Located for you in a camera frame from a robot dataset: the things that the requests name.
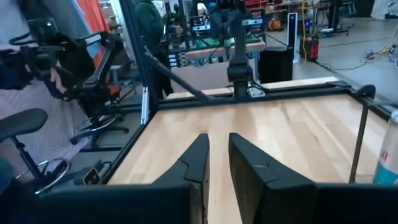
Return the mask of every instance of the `gray floor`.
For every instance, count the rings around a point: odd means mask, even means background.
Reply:
[[[320,52],[318,62],[335,71],[329,72],[320,66],[302,61],[294,65],[294,79],[318,78],[336,76],[346,80],[354,86],[373,84],[381,98],[398,100],[398,70],[389,59],[384,57],[365,66],[347,70],[362,65],[361,59],[366,52],[377,52],[388,41],[394,32],[398,20],[374,21],[369,19],[345,19],[345,24],[354,24],[349,36],[335,34],[333,37],[320,39]],[[285,32],[271,32],[271,36],[286,42]],[[392,43],[398,43],[398,37]],[[270,45],[280,45],[274,40],[269,40]]]

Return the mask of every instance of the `black speaker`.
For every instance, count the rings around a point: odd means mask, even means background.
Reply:
[[[261,83],[291,81],[293,79],[293,48],[268,47],[260,53],[258,65]]]

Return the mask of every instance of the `bottle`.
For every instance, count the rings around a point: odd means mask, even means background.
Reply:
[[[398,184],[398,110],[391,113],[381,146],[374,184]]]

